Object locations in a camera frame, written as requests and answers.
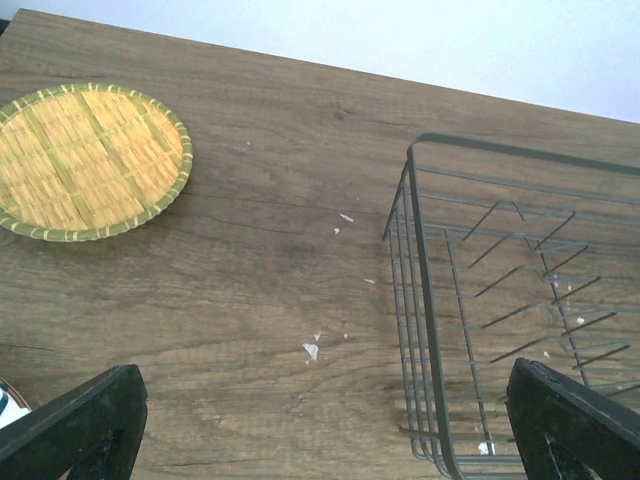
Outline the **round woven bamboo tray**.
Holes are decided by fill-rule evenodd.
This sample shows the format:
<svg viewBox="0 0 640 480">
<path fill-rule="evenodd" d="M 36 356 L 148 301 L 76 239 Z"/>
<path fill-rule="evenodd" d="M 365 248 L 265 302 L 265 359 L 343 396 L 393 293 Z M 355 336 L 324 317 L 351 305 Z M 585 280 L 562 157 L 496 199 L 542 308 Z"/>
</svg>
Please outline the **round woven bamboo tray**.
<svg viewBox="0 0 640 480">
<path fill-rule="evenodd" d="M 122 234 L 174 202 L 193 159 L 184 123 L 139 90 L 43 88 L 1 109 L 1 226 L 48 242 Z"/>
</svg>

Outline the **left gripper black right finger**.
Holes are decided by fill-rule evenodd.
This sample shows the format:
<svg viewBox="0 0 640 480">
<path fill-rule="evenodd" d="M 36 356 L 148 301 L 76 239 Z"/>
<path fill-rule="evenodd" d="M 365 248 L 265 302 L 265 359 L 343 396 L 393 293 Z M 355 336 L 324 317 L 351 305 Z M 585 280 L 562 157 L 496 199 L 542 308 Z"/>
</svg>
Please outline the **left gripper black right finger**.
<svg viewBox="0 0 640 480">
<path fill-rule="evenodd" d="M 506 407 L 529 479 L 639 477 L 639 414 L 621 404 L 519 358 Z"/>
</svg>

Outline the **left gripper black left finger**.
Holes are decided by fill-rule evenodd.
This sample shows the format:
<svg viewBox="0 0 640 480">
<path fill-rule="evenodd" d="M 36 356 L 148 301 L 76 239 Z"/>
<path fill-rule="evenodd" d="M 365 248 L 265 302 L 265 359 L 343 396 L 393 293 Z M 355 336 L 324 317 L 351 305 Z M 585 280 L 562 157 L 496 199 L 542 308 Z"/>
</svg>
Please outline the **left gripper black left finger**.
<svg viewBox="0 0 640 480">
<path fill-rule="evenodd" d="M 3 479 L 129 479 L 147 421 L 134 364 L 114 366 L 1 429 Z"/>
</svg>

